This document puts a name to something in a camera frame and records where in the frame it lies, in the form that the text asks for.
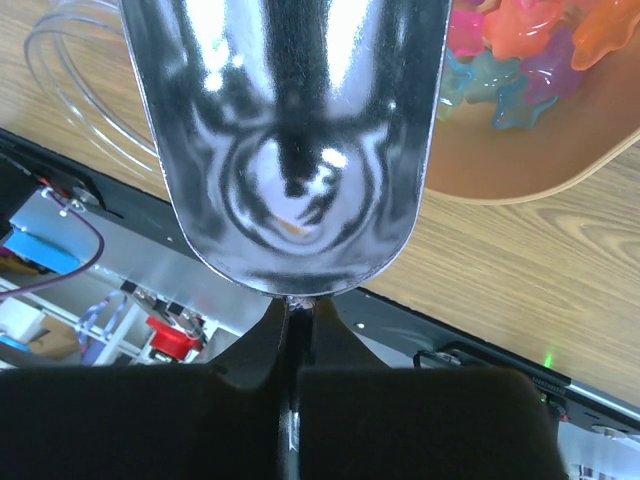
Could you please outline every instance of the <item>red component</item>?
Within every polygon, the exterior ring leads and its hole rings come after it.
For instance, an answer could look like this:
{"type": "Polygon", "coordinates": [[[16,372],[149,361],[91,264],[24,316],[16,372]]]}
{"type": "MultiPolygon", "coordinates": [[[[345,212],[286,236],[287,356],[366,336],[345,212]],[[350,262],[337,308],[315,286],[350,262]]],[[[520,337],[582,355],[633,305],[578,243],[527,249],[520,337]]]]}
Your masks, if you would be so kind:
{"type": "Polygon", "coordinates": [[[156,331],[151,340],[151,346],[171,358],[184,360],[191,350],[202,350],[200,340],[190,338],[186,333],[170,327],[155,317],[149,317],[147,325],[156,331]]]}

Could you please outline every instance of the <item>metal scoop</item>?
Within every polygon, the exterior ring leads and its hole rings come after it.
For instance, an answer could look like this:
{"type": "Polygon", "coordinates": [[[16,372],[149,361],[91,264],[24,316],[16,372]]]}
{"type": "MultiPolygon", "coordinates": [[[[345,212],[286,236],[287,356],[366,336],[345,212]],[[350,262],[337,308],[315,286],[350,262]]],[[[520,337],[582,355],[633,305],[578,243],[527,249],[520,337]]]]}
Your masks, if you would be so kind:
{"type": "Polygon", "coordinates": [[[195,253],[277,296],[354,288],[418,215],[451,0],[121,1],[195,253]]]}

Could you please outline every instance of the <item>blue component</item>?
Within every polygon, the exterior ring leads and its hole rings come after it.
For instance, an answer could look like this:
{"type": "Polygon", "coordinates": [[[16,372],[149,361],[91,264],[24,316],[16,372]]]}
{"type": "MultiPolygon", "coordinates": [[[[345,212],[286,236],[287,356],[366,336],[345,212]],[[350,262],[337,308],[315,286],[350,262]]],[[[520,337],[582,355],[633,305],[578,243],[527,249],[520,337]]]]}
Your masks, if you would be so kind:
{"type": "Polygon", "coordinates": [[[61,275],[81,265],[80,260],[62,248],[20,230],[14,230],[3,246],[61,275]]]}
{"type": "Polygon", "coordinates": [[[26,345],[23,345],[20,342],[16,342],[14,339],[6,337],[4,335],[0,335],[0,342],[9,345],[10,347],[13,347],[17,350],[22,350],[23,352],[30,352],[31,349],[29,347],[27,347],[26,345]]]}

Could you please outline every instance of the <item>wood grain surface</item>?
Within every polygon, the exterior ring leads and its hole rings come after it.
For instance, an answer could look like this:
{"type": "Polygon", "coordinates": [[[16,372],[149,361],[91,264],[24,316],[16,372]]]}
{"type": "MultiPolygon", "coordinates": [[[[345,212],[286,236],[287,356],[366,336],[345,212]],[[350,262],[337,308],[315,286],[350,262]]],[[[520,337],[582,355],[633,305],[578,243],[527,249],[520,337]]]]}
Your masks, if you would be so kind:
{"type": "MultiPolygon", "coordinates": [[[[0,126],[166,199],[160,177],[100,152],[32,79],[22,44],[48,5],[0,0],[0,126]]],[[[129,66],[84,61],[96,90],[148,135],[129,66]]],[[[640,405],[638,185],[634,146],[543,200],[477,206],[427,194],[408,247],[367,287],[533,361],[552,355],[558,371],[640,405]]]]}

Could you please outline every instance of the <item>wire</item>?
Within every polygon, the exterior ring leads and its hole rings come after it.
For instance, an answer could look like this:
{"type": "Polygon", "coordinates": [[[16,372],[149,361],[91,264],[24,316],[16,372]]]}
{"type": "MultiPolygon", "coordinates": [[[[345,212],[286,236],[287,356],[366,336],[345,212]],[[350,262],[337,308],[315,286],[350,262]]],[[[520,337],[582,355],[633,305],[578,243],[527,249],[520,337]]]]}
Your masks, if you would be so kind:
{"type": "Polygon", "coordinates": [[[427,357],[427,352],[424,350],[418,350],[418,352],[413,356],[413,368],[422,368],[422,362],[420,361],[422,357],[427,357]]]}
{"type": "Polygon", "coordinates": [[[78,343],[80,343],[80,346],[83,346],[83,347],[87,346],[88,344],[87,333],[91,330],[94,323],[96,323],[96,320],[98,319],[98,317],[102,315],[102,311],[111,302],[111,299],[118,295],[122,295],[122,301],[120,302],[116,310],[113,312],[113,315],[111,315],[111,318],[109,319],[105,327],[102,329],[102,333],[100,334],[100,340],[104,340],[105,342],[109,340],[109,335],[111,334],[111,330],[113,330],[113,328],[116,326],[116,324],[120,320],[120,316],[122,315],[122,312],[124,311],[124,308],[127,306],[127,302],[129,301],[129,296],[121,290],[114,290],[113,292],[109,293],[104,298],[104,300],[102,300],[100,303],[96,303],[95,305],[92,305],[87,309],[85,313],[82,314],[82,316],[80,317],[80,319],[77,321],[75,325],[75,331],[76,331],[76,335],[78,336],[78,343]]]}
{"type": "MultiPolygon", "coordinates": [[[[65,208],[64,203],[62,203],[60,200],[58,200],[53,195],[51,195],[50,188],[45,191],[45,194],[43,196],[46,196],[47,198],[52,200],[54,203],[56,203],[60,207],[60,209],[65,208]]],[[[78,267],[72,272],[65,273],[64,275],[60,275],[56,278],[45,280],[44,282],[36,283],[35,285],[29,285],[28,287],[15,288],[13,290],[7,290],[6,292],[0,292],[0,301],[6,300],[7,298],[17,297],[19,295],[25,295],[27,293],[37,292],[38,290],[42,290],[44,288],[49,288],[55,285],[59,285],[60,283],[66,282],[67,280],[70,280],[73,277],[76,277],[81,273],[86,272],[91,267],[93,267],[96,263],[98,263],[98,260],[100,260],[100,257],[104,252],[103,236],[93,225],[91,225],[91,223],[89,223],[87,220],[82,218],[72,209],[69,209],[68,213],[73,215],[80,223],[82,223],[85,227],[87,227],[87,229],[89,229],[91,233],[93,233],[93,235],[98,240],[98,248],[96,249],[96,252],[93,254],[93,257],[91,257],[84,265],[82,265],[81,267],[78,267]]]]}

